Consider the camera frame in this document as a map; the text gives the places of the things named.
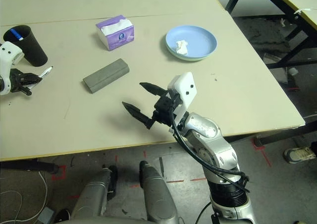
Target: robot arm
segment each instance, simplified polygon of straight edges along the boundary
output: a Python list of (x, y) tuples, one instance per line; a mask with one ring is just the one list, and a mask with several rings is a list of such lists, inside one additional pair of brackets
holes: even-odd
[(0, 95), (18, 91), (31, 95), (30, 89), (23, 85), (35, 84), (42, 80), (33, 73), (22, 73), (18, 69), (11, 69), (23, 57), (22, 50), (11, 42), (4, 42), (0, 46)]
[(168, 90), (150, 83), (140, 84), (160, 96), (152, 118), (140, 113), (133, 105), (125, 102), (123, 105), (148, 129), (155, 121), (169, 126), (177, 142), (202, 164), (211, 191), (212, 223), (256, 224), (247, 195), (249, 191), (245, 188), (248, 178), (239, 169), (235, 151), (214, 121), (186, 111), (197, 93), (192, 73), (176, 76)]

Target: white marker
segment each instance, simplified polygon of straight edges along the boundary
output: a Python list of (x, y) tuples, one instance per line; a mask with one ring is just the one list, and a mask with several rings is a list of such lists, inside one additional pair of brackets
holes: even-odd
[[(53, 69), (53, 66), (51, 66), (51, 67), (49, 67), (49, 68), (47, 68), (46, 70), (44, 70), (44, 72), (42, 73), (42, 74), (40, 74), (40, 78), (44, 78), (45, 76), (47, 76), (49, 73), (50, 73), (50, 71)], [(29, 88), (29, 89), (32, 89), (35, 85), (37, 85), (38, 83), (36, 83), (36, 84), (30, 84), (30, 85), (28, 85), (27, 87)]]

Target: pen holder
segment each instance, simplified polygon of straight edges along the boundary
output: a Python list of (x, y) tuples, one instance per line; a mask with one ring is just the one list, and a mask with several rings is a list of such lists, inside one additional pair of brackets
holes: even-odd
[(5, 41), (9, 41), (20, 47), (26, 60), (33, 66), (42, 66), (48, 61), (48, 57), (34, 37), (29, 26), (19, 25), (13, 29), (23, 38), (19, 40), (10, 30), (3, 35)]

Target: plate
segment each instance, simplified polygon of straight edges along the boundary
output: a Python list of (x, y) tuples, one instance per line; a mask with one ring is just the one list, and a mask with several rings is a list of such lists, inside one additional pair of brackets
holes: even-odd
[[(166, 37), (168, 50), (177, 58), (184, 60), (204, 59), (217, 48), (217, 39), (214, 35), (202, 27), (183, 25), (171, 29)], [(177, 41), (188, 42), (186, 55), (176, 53)]]

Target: purple tissue box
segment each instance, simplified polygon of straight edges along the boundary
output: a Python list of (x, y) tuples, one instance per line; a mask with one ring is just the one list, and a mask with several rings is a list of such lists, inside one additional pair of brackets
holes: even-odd
[(117, 17), (113, 17), (106, 21), (100, 22), (96, 24), (97, 33), (101, 39), (101, 41), (105, 44), (109, 51), (121, 47), (124, 44), (132, 42), (134, 40), (134, 26), (129, 26), (127, 28), (121, 29), (119, 31), (115, 31), (112, 34), (104, 35), (101, 28), (108, 25), (113, 25), (118, 23), (121, 19), (126, 19), (124, 16), (119, 15)]

